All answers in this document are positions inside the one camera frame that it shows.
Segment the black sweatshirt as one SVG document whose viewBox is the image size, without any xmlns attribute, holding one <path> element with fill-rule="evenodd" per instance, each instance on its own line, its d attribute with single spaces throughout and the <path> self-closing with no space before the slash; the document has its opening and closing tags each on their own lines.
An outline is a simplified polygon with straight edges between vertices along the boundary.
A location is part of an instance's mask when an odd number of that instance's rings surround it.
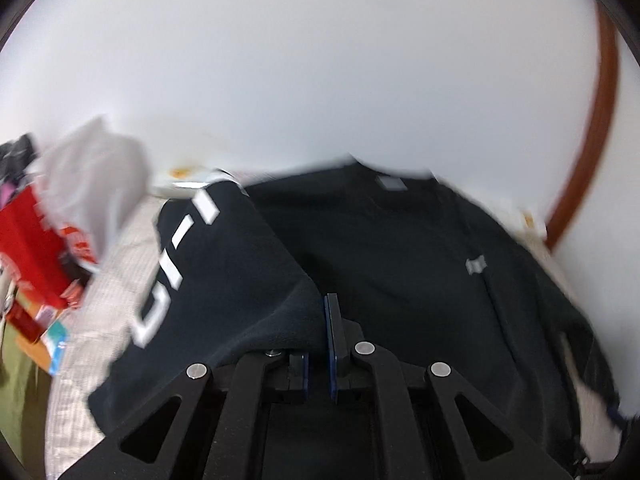
<svg viewBox="0 0 640 480">
<path fill-rule="evenodd" d="M 131 340 L 88 399 L 113 431 L 192 363 L 319 350 L 323 300 L 401 361 L 446 362 L 575 471 L 570 374 L 620 402 L 588 321 L 486 211 L 434 178 L 352 164 L 250 186 L 222 178 L 171 200 L 160 267 Z"/>
</svg>

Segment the striped bed quilt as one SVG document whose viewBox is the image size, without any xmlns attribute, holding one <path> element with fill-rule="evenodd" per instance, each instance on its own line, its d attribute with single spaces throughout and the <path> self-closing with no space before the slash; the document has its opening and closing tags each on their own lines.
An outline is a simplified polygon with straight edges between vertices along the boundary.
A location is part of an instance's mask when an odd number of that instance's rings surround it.
<svg viewBox="0 0 640 480">
<path fill-rule="evenodd" d="M 65 319 L 66 348 L 52 382 L 44 438 L 46 477 L 60 475 L 103 439 L 88 395 L 128 344 L 128 322 L 157 272 L 157 215 L 164 201 L 145 197 L 91 279 L 81 307 Z"/>
</svg>

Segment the white patterned rolled sheet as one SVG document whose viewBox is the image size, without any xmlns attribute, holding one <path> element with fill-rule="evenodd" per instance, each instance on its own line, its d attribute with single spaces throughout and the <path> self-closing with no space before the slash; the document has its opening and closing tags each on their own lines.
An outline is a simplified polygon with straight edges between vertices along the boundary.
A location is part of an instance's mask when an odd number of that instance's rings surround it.
<svg viewBox="0 0 640 480">
<path fill-rule="evenodd" d="M 236 179 L 219 168 L 176 167 L 154 174 L 148 191 L 150 195 L 160 198 L 191 198 L 201 188 L 219 181 L 235 182 Z"/>
</svg>

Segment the red shopping bag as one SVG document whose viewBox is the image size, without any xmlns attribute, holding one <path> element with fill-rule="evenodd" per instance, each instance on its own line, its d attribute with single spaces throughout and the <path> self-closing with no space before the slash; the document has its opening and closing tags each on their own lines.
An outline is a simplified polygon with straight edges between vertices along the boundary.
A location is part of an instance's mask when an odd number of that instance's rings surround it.
<svg viewBox="0 0 640 480">
<path fill-rule="evenodd" d="M 1 209 L 1 263 L 20 289 L 58 310 L 79 308 L 91 278 L 50 225 L 31 185 Z"/>
</svg>

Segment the green cloth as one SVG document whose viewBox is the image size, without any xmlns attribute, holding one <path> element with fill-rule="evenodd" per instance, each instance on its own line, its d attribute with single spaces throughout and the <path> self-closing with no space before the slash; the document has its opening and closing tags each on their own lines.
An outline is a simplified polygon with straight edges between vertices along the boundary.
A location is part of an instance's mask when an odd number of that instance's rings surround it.
<svg viewBox="0 0 640 480">
<path fill-rule="evenodd" d="M 1 433 L 34 479 L 45 479 L 44 436 L 51 377 L 18 348 L 6 324 L 1 344 Z"/>
</svg>

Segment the white plastic bag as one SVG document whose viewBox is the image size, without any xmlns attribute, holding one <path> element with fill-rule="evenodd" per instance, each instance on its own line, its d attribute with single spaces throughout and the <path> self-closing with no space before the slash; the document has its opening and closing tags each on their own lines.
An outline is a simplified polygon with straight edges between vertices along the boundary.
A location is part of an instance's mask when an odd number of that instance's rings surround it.
<svg viewBox="0 0 640 480">
<path fill-rule="evenodd" d="M 142 144 L 98 116 L 47 148 L 29 174 L 50 225 L 94 271 L 145 196 L 150 170 Z"/>
</svg>

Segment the brown wooden door frame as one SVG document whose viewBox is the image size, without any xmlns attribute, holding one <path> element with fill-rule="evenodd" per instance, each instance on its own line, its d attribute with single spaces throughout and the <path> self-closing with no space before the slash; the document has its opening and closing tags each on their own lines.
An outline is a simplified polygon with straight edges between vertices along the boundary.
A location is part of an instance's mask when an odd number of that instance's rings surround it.
<svg viewBox="0 0 640 480">
<path fill-rule="evenodd" d="M 597 177 L 615 112 L 620 80 L 620 48 L 617 29 L 602 3 L 596 4 L 596 11 L 599 47 L 597 80 L 585 134 L 582 138 L 582 147 L 552 214 L 546 222 L 546 246 L 550 252 L 555 250 L 575 220 Z"/>
</svg>

